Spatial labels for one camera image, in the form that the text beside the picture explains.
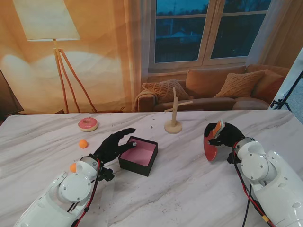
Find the tripod stand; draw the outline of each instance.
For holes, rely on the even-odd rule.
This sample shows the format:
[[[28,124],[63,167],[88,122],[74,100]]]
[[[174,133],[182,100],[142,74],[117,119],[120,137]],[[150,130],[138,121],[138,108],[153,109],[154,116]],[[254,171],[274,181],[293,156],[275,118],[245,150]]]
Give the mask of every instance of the tripod stand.
[[[61,65],[61,67],[62,67],[62,70],[63,70],[64,76],[65,76],[65,78],[66,78],[66,81],[67,81],[67,83],[68,83],[68,85],[69,85],[69,87],[70,87],[72,98],[73,98],[73,100],[74,100],[74,103],[75,103],[75,105],[76,105],[77,110],[78,110],[79,113],[80,113],[80,108],[79,108],[79,106],[78,106],[78,103],[77,103],[77,100],[76,100],[75,93],[74,93],[74,91],[73,91],[73,89],[72,89],[71,82],[70,82],[70,80],[69,80],[69,78],[68,78],[68,76],[67,76],[65,67],[64,67],[64,65],[63,65],[63,61],[62,61],[62,58],[61,58],[61,54],[62,54],[62,56],[63,56],[65,62],[67,63],[68,67],[70,68],[70,70],[71,70],[73,76],[76,78],[77,82],[78,82],[79,85],[81,86],[81,88],[82,88],[84,94],[86,95],[86,98],[88,99],[88,101],[89,101],[91,107],[93,108],[93,111],[96,113],[97,110],[95,109],[95,107],[94,107],[93,103],[91,102],[91,99],[90,99],[89,95],[87,94],[87,92],[86,92],[84,86],[82,85],[82,83],[81,83],[81,81],[79,80],[79,78],[77,77],[77,75],[76,75],[74,69],[72,68],[71,63],[69,62],[69,60],[68,60],[68,58],[67,58],[67,56],[66,56],[64,50],[63,50],[62,48],[58,48],[56,39],[53,39],[53,42],[54,42],[54,44],[55,44],[55,48],[53,49],[53,53],[54,53],[54,55],[55,55],[56,64],[57,64],[57,69],[58,69],[58,73],[59,73],[59,77],[60,77],[60,81],[61,81],[61,86],[62,86],[62,91],[63,91],[63,98],[64,98],[64,103],[65,103],[66,113],[69,113],[69,110],[68,110],[68,104],[67,104],[67,100],[66,100],[66,92],[65,92],[64,81],[63,81],[63,77],[62,77],[62,74],[61,74],[60,65]]]
[[[287,99],[289,98],[289,96],[291,95],[291,93],[293,92],[294,88],[297,86],[297,84],[299,83],[300,79],[303,77],[303,70],[300,73],[300,75],[298,76],[298,78],[296,79],[296,81],[294,82],[294,84],[292,85],[292,87],[290,88],[290,90],[288,91],[287,95],[283,98],[283,99],[278,99],[278,101],[274,100],[270,107],[272,108],[275,104],[277,104],[277,106],[274,108],[275,110],[281,110],[281,108],[283,107],[283,105],[286,105],[287,109],[292,112],[292,110],[290,109]]]

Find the knit pillow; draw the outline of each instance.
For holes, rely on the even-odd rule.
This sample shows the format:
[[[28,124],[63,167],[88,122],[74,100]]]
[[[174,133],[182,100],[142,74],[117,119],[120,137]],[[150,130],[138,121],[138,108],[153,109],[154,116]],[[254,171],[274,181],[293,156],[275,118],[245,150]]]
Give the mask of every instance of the knit pillow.
[[[250,97],[255,84],[264,76],[264,71],[257,71],[244,74],[229,73],[221,91],[215,98],[229,97]]]
[[[274,100],[278,90],[280,89],[281,85],[284,82],[284,77],[276,79],[274,82],[269,84],[267,87],[263,88],[263,90],[258,92],[258,95],[255,98],[261,99],[268,104]]]
[[[264,89],[267,89],[267,87],[270,87],[270,85],[275,82],[278,79],[284,78],[283,76],[270,71],[270,70],[264,70],[264,76],[259,80],[259,82],[255,85],[251,95],[253,97],[259,98],[260,92],[263,92]]]
[[[143,83],[142,87],[156,93],[159,103],[168,103],[174,101],[173,88],[176,89],[176,95],[179,100],[189,99],[189,95],[185,92],[183,87],[176,79],[170,79],[160,83]]]

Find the window frame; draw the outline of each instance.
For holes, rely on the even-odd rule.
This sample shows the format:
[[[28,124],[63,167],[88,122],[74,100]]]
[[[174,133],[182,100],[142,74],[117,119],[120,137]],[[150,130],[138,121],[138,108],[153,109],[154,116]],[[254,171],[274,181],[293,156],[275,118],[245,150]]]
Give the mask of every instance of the window frame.
[[[265,14],[265,18],[263,23],[259,29],[257,37],[254,41],[256,42],[264,41],[260,32],[267,27],[267,15],[269,11],[275,9],[275,5],[279,0],[272,0],[268,10],[261,11],[252,11],[252,12],[237,12],[237,13],[223,13],[223,9],[225,6],[225,0],[210,0],[209,6],[207,10],[207,14],[205,16],[205,25],[202,34],[199,56],[196,61],[178,61],[178,62],[159,62],[155,63],[155,26],[156,19],[161,18],[193,18],[193,17],[201,17],[201,14],[198,15],[175,15],[175,16],[156,16],[156,1],[151,0],[151,20],[150,20],[150,48],[149,48],[149,71],[162,71],[162,70],[185,70],[187,68],[209,68],[211,66],[217,65],[217,67],[228,65],[240,65],[245,63],[248,60],[248,56],[240,56],[240,57],[228,57],[228,58],[216,58],[211,59],[211,54],[214,49],[215,40],[217,37],[217,32],[219,29],[219,25],[221,22],[222,16],[239,16],[239,15],[252,15],[252,14]]]
[[[203,65],[220,65],[220,64],[233,64],[233,63],[243,63],[245,64],[245,62],[247,61],[247,58],[249,56],[249,54],[247,56],[239,56],[239,57],[228,57],[228,58],[211,58],[213,50],[214,50],[214,44],[217,38],[217,34],[218,34],[218,30],[219,30],[219,26],[220,26],[220,22],[221,22],[221,18],[222,17],[232,17],[232,16],[242,16],[242,15],[254,15],[254,14],[267,14],[268,10],[270,9],[270,5],[268,7],[268,10],[261,10],[261,11],[251,11],[251,12],[237,12],[237,13],[223,13],[223,9],[225,6],[225,0],[218,0],[218,4],[217,4],[217,9],[216,9],[216,14],[214,15],[214,19],[213,19],[213,26],[211,27],[211,31],[210,31],[210,35],[209,36],[209,40],[208,40],[208,45],[206,47],[206,52],[205,52],[205,58],[203,61]],[[264,26],[264,21],[265,18],[262,22],[262,25],[258,31],[261,31],[262,27]]]
[[[204,58],[204,51],[207,45],[212,17],[214,14],[215,3],[217,0],[209,0],[206,14],[193,15],[172,15],[172,16],[157,16],[157,0],[151,0],[151,33],[150,33],[150,55],[149,55],[149,69],[163,70],[201,66]],[[198,59],[195,61],[175,61],[175,62],[155,62],[155,36],[156,36],[156,19],[174,19],[174,18],[197,18],[205,17],[205,24],[202,33]]]

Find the window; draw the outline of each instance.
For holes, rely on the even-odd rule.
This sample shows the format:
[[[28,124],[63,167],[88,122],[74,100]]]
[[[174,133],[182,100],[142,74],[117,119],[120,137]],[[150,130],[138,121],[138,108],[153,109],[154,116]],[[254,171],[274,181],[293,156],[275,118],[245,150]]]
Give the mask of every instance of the window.
[[[244,63],[271,1],[153,0],[149,68]]]

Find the throw blanket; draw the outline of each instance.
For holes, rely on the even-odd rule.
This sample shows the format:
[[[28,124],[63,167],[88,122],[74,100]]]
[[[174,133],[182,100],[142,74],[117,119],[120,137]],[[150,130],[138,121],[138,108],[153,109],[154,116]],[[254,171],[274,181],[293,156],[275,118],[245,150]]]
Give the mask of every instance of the throw blanket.
[[[156,102],[158,102],[158,97],[157,97],[157,94],[156,94],[156,93],[151,92],[151,91],[149,91],[149,90],[144,90],[144,91],[142,91],[140,94],[137,95],[137,97],[136,97],[136,99],[135,99],[135,101],[134,101],[134,109],[133,109],[134,112],[138,112],[138,111],[139,111],[138,99],[139,99],[139,97],[142,96],[142,95],[154,95],[155,98],[156,98]]]

